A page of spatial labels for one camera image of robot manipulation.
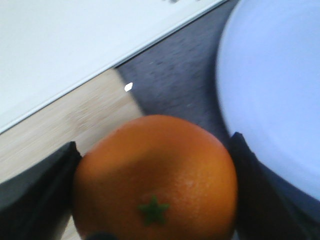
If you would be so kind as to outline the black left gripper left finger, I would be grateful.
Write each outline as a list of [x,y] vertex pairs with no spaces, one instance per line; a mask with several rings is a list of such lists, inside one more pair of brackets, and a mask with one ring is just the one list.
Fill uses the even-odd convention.
[[71,216],[71,192],[81,160],[74,141],[0,184],[2,240],[60,240]]

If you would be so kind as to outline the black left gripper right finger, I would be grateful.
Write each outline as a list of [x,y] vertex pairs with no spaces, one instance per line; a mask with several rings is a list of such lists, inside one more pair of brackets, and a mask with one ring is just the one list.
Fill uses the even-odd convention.
[[318,240],[320,202],[257,159],[239,132],[228,142],[236,168],[241,240]]

